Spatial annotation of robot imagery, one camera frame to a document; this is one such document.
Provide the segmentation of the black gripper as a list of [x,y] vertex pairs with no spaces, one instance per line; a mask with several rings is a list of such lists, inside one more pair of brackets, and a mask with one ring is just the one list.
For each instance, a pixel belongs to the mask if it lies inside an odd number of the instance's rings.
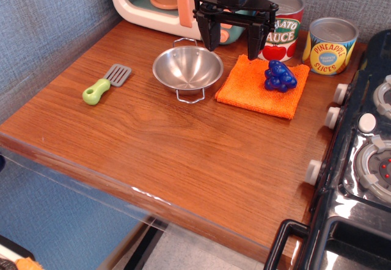
[[258,57],[269,28],[274,27],[279,6],[268,0],[193,0],[194,18],[205,47],[214,51],[220,44],[221,24],[248,27],[247,56]]

